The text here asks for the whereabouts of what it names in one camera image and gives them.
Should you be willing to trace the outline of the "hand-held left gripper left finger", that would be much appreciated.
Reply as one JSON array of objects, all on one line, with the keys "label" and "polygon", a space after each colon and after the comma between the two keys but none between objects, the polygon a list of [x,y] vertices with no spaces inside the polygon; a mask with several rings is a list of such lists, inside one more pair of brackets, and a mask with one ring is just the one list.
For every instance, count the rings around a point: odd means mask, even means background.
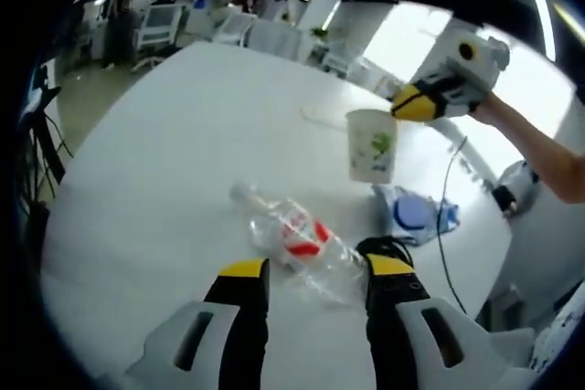
[{"label": "hand-held left gripper left finger", "polygon": [[242,260],[219,272],[145,339],[124,376],[136,389],[259,389],[269,340],[270,261]]}]

